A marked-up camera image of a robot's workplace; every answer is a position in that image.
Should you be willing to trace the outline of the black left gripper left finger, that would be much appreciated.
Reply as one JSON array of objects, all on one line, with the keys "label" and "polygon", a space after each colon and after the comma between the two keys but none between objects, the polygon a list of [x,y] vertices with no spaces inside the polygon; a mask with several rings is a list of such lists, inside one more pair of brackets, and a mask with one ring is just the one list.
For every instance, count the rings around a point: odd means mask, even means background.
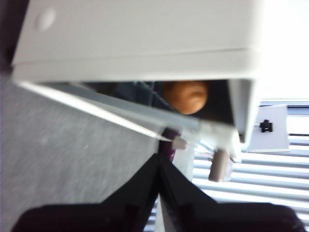
[{"label": "black left gripper left finger", "polygon": [[101,203],[49,204],[25,211],[14,232],[141,232],[158,195],[160,157],[153,154]]}]

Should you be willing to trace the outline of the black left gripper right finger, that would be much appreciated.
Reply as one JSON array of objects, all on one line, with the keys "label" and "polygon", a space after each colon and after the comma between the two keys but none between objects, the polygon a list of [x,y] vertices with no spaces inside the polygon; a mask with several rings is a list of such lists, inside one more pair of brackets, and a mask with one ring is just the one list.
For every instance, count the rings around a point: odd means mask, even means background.
[{"label": "black left gripper right finger", "polygon": [[294,210],[271,203],[218,203],[170,161],[161,160],[160,192],[182,232],[303,232]]}]

